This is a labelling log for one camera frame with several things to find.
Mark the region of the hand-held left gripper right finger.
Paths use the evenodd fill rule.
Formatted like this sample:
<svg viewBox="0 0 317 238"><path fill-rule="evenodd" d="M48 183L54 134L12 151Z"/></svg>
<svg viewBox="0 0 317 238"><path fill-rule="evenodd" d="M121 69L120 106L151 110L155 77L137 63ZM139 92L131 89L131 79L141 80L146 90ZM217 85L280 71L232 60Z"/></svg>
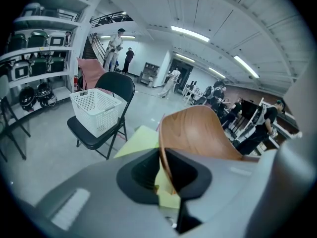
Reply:
<svg viewBox="0 0 317 238"><path fill-rule="evenodd" d="M242 197L259 161L236 161L165 151L164 164L180 197L176 229L165 226L164 237L245 238L255 199Z"/></svg>

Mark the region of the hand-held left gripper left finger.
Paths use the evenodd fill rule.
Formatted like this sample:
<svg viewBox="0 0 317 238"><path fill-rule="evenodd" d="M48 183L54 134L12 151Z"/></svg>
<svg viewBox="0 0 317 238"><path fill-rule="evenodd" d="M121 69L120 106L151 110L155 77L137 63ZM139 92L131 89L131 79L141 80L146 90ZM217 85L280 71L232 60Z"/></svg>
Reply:
<svg viewBox="0 0 317 238"><path fill-rule="evenodd" d="M143 150L80 170L36 205L72 238L174 238L154 192L157 149Z"/></svg>

